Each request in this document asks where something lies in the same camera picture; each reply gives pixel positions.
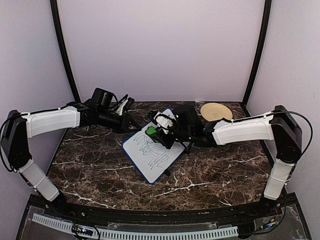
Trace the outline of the green whiteboard eraser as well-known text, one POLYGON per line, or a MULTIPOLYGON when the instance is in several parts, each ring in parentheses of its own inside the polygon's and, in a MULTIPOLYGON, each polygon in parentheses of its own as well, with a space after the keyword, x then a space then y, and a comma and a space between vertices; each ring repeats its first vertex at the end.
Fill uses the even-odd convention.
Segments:
POLYGON ((148 136, 152 136, 157 133, 157 129, 154 126, 148 126, 145 130, 145 134, 148 136))

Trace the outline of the blue framed whiteboard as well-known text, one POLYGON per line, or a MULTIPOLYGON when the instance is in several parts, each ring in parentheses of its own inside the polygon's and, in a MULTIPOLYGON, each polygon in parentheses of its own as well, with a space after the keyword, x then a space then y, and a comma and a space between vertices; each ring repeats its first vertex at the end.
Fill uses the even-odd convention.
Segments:
POLYGON ((151 121, 148 122, 141 131, 125 140, 121 147, 145 181, 153 185, 182 155, 185 148, 178 142, 175 142, 170 149, 161 143, 153 142, 145 133, 150 126, 156 125, 151 121))

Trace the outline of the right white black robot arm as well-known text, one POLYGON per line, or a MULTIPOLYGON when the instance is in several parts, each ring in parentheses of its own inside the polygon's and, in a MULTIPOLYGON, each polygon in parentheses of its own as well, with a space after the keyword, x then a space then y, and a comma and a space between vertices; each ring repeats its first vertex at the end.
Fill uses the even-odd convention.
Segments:
POLYGON ((222 118, 203 124, 193 106, 180 105, 173 110, 172 117, 150 111, 148 117, 153 126, 149 126, 145 134, 166 149, 171 149, 174 143, 215 148, 236 142, 274 141, 276 159, 264 189, 264 199, 255 205, 255 213, 266 217, 274 210, 274 201, 306 151, 302 148, 302 129, 294 115, 294 111, 277 105, 262 115, 231 120, 222 118))

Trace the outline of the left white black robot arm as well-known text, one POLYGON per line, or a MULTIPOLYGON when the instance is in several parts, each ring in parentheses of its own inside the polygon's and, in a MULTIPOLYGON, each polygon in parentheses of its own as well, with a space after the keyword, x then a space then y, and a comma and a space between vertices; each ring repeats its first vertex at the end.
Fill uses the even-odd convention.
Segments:
POLYGON ((64 107, 35 112, 10 111, 0 127, 0 159, 8 172, 18 172, 43 198, 60 218, 71 213, 64 194, 52 183, 33 160, 29 139, 57 130, 102 126, 114 133, 124 134, 141 130, 141 126, 126 112, 117 114, 107 109, 71 102, 64 107))

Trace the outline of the beige round plate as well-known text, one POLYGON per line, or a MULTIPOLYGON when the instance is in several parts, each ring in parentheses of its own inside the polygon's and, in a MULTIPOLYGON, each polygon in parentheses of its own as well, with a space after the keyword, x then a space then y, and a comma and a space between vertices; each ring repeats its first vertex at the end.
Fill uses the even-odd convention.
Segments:
POLYGON ((204 104, 200 108, 200 114, 208 122, 233 118, 233 113, 227 106, 214 102, 204 104))

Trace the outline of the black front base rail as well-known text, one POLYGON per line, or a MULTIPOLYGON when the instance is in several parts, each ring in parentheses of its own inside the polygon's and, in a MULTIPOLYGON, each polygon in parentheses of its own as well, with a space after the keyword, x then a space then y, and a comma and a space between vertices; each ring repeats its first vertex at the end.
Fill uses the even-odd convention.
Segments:
POLYGON ((84 206, 73 203, 66 203, 66 212, 58 212, 42 197, 30 195, 24 210, 26 216, 32 210, 65 220, 76 224, 87 224, 89 226, 107 227, 112 223, 138 224, 138 225, 182 225, 218 223, 222 225, 240 225, 252 228, 254 221, 259 218, 280 216, 288 214, 284 208, 299 207, 299 201, 295 193, 288 193, 281 196, 274 205, 274 208, 267 208, 264 201, 246 203, 236 206, 216 207, 200 210, 182 211, 137 211, 120 210, 84 206))

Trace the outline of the left black frame post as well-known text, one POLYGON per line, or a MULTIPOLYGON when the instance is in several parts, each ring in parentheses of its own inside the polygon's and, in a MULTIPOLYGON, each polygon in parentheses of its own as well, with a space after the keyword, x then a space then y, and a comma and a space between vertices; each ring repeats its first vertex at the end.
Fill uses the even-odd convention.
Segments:
POLYGON ((66 47, 66 43, 65 43, 65 39, 64 39, 64 33, 63 33, 63 29, 62 29, 58 1, 57 0, 50 0, 49 2, 50 2, 50 9, 51 9, 51 15, 52 15, 52 20, 53 20, 55 35, 56 35, 62 63, 64 66, 65 74, 67 77, 68 85, 70 87, 73 99, 77 102, 80 102, 81 98, 79 95, 78 88, 76 86, 76 81, 75 81, 75 78, 73 75, 73 71, 72 71, 72 67, 71 67, 71 63, 69 60, 67 47, 66 47))

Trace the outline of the black frame post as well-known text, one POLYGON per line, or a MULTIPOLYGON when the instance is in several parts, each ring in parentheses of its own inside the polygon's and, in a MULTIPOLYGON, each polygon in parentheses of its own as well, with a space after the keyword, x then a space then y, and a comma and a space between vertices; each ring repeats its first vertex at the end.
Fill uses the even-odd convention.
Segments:
POLYGON ((244 108, 246 108, 248 105, 248 102, 250 100, 251 93, 253 91, 253 87, 255 84, 255 80, 258 74, 258 69, 261 62, 265 40, 267 36, 267 31, 268 31, 268 26, 269 26, 271 8, 272 8, 272 0, 265 0, 255 55, 253 58, 253 63, 252 63, 250 75, 248 78, 248 82, 245 88, 244 96, 241 102, 244 108))
POLYGON ((66 43, 65 43, 65 39, 64 39, 64 33, 63 33, 63 29, 62 29, 58 1, 57 0, 50 0, 49 2, 50 2, 50 9, 51 9, 51 15, 52 15, 52 20, 53 20, 55 35, 56 35, 62 63, 64 66, 65 74, 67 77, 68 85, 70 87, 73 99, 77 102, 80 102, 81 98, 79 95, 78 88, 76 86, 76 81, 75 81, 75 78, 73 75, 73 71, 72 71, 72 67, 71 67, 71 63, 69 60, 67 47, 66 47, 66 43))

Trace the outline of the right black frame post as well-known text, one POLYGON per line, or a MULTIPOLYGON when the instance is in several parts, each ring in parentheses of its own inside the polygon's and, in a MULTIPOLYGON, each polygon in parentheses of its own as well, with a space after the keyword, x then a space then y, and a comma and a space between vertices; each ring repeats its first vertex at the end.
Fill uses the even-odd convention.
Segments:
POLYGON ((245 88, 244 96, 241 102, 244 108, 246 108, 248 105, 248 102, 250 100, 251 93, 253 91, 253 87, 255 84, 255 80, 258 74, 258 69, 261 62, 265 40, 267 36, 267 31, 268 31, 268 26, 269 26, 271 8, 272 8, 272 0, 265 0, 255 55, 253 58, 253 63, 252 63, 250 75, 248 78, 248 82, 245 88))

